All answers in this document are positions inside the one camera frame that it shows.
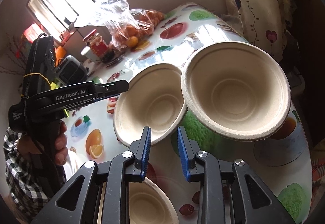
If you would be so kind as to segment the left plaid sleeve forearm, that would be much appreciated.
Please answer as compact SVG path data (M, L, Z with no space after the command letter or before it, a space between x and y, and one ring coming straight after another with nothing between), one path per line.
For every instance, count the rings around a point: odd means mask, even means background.
M30 136L7 129L4 135L5 177L13 212L20 221L30 223L49 201L37 182L32 155L41 154L41 145Z

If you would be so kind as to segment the left hand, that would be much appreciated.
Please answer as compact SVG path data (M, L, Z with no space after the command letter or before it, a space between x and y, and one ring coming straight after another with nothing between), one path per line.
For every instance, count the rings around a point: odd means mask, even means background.
M54 162L58 166L63 166L67 162L68 148L67 148L67 136L65 132L67 131L67 126L64 121L60 122L60 130L56 136L55 142L52 147L55 149ZM29 135L23 135L17 143L17 149L24 159L31 161L32 155L42 154L45 147L39 141L33 141L32 137Z

